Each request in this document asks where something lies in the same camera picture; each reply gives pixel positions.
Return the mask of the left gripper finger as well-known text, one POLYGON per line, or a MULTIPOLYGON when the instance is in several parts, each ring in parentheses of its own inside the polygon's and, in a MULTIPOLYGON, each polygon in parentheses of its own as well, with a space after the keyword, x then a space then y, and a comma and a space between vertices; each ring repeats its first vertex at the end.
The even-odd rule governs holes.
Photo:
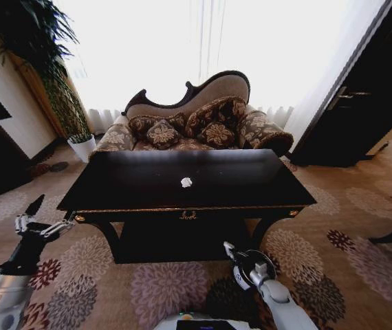
POLYGON ((40 195, 34 200, 25 210, 24 213, 16 216, 14 219, 14 229, 17 234, 23 234, 27 232, 33 223, 36 223, 35 215, 39 211, 45 195, 40 195))
POLYGON ((74 225, 74 213, 68 212, 62 221, 58 221, 55 224, 50 225, 48 228, 42 230, 39 235, 44 239, 57 239, 71 230, 74 225))

